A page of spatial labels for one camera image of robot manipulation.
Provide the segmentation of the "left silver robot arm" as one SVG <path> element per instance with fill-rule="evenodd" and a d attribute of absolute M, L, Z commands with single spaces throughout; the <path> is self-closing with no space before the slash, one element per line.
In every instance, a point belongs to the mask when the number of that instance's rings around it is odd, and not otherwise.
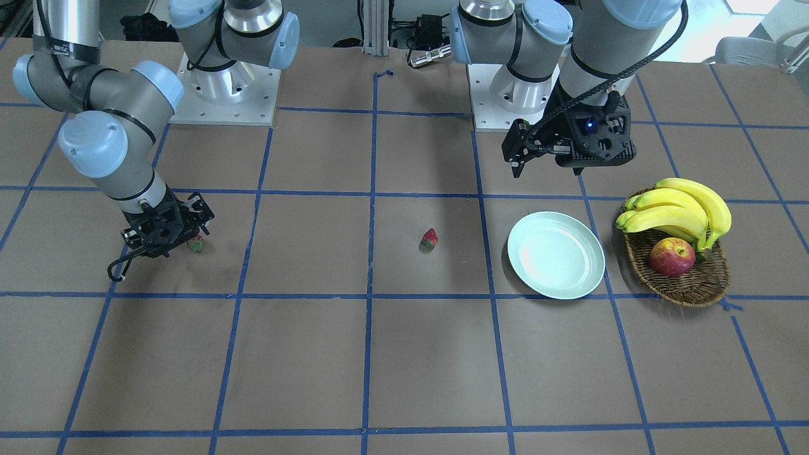
<path fill-rule="evenodd" d="M 625 99 L 633 75 L 671 48 L 688 22 L 685 1 L 459 1 L 453 58 L 499 64 L 498 104 L 517 118 L 502 141 L 514 178 L 553 155 L 580 175 L 638 152 Z"/>

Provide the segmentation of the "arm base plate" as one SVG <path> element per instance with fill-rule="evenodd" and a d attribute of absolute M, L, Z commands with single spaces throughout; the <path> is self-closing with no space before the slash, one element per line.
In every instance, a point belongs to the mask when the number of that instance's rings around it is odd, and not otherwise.
<path fill-rule="evenodd" d="M 185 94 L 171 124 L 272 126 L 281 70 L 237 61 L 214 73 L 187 64 L 184 54 L 177 76 Z"/>
<path fill-rule="evenodd" d="M 469 64 L 467 72 L 475 130 L 505 133 L 517 119 L 540 121 L 559 68 L 540 83 L 515 78 L 503 64 Z"/>

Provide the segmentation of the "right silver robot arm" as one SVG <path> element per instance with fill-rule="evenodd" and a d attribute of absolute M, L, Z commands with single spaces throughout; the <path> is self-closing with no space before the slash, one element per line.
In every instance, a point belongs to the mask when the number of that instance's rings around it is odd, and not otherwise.
<path fill-rule="evenodd" d="M 121 209 L 130 257 L 168 256 L 214 218 L 199 193 L 177 198 L 147 160 L 186 92 L 236 106 L 252 98 L 255 69 L 285 70 L 300 43 L 300 18 L 280 1 L 171 1 L 167 9 L 188 83 L 157 61 L 127 73 L 101 64 L 96 1 L 35 1 L 33 52 L 13 69 L 27 100 L 72 113 L 59 147 Z"/>

